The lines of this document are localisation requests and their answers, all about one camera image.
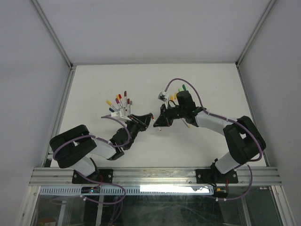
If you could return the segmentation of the yellow pen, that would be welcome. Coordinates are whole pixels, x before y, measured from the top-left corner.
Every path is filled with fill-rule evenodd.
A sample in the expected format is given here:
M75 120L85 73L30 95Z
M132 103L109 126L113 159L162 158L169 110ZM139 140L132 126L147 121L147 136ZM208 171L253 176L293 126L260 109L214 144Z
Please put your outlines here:
M182 121L184 122L184 124L185 124L188 128L190 128L190 125L186 122L185 119L182 119Z

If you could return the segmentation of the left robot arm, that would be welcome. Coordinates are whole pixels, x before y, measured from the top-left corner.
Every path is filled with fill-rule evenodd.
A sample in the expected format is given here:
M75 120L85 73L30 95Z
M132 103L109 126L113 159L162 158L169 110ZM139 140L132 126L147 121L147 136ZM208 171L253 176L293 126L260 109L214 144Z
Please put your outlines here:
M81 124L53 137L49 142L53 159L59 167L78 171L89 183L98 179L99 172L94 160L87 155L93 153L109 161L117 160L124 155L124 151L132 147L138 133L146 131L153 114L122 116L119 113L111 113L103 118L121 125L109 140L91 134L86 125Z

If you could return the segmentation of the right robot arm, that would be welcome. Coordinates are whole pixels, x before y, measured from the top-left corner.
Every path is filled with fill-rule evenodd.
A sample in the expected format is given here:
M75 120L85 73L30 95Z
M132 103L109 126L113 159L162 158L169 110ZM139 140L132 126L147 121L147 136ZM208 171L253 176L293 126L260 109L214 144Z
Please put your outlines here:
M176 98L178 103L171 106L174 101L166 97L166 92L160 92L158 99L164 104L153 126L170 127L174 120L184 119L190 125L223 135L229 151L212 164L210 176L213 181L222 182L230 170L246 164L256 155L262 158L266 143L249 117L232 120L210 113L205 108L197 107L188 91L178 92Z

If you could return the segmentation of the yellow cap marker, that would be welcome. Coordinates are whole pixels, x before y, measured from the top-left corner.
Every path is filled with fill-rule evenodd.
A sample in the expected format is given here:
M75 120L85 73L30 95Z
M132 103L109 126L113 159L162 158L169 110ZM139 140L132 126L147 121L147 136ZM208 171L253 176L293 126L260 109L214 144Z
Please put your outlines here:
M114 110L119 111L119 109L117 107L115 107L109 100L107 100L106 103Z

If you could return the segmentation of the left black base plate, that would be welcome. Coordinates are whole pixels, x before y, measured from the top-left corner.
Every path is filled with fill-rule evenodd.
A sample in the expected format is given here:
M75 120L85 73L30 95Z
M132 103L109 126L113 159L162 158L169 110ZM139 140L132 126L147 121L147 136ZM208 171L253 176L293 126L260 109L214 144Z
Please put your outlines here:
M113 180L113 169L101 169L99 168L97 172L92 175L87 176L88 179L104 183L112 183ZM72 183L73 184L92 184L90 180L84 179L77 171L73 171Z

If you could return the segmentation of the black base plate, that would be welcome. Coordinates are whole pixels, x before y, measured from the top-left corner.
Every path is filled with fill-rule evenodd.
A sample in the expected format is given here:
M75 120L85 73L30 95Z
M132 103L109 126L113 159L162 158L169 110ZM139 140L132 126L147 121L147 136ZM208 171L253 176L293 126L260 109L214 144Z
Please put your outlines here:
M196 169L197 184L238 184L238 176L234 170L230 170L226 174L220 173L218 170L212 169Z
M104 183L112 183L113 180L113 169L101 169L99 168L97 172L92 175L87 176L88 179ZM90 180L84 179L77 171L73 171L72 183L73 184L92 184Z

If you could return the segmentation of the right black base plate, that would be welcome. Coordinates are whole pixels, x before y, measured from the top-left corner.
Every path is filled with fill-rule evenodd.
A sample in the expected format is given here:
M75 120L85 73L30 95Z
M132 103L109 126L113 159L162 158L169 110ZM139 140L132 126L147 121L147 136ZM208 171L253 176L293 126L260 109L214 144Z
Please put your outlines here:
M226 174L220 173L218 170L212 169L196 169L197 184L238 184L238 176L234 170L230 170Z

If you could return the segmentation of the aluminium front rail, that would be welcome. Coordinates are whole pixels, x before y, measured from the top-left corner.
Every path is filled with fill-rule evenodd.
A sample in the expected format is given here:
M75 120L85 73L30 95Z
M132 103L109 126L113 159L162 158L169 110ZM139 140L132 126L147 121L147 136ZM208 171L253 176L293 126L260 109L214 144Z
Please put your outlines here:
M121 186L134 185L204 185L196 182L196 168L101 168L113 169L112 183ZM235 170L238 184L217 186L280 186L282 180L275 167L241 167ZM72 186L73 170L70 168L34 168L31 186Z

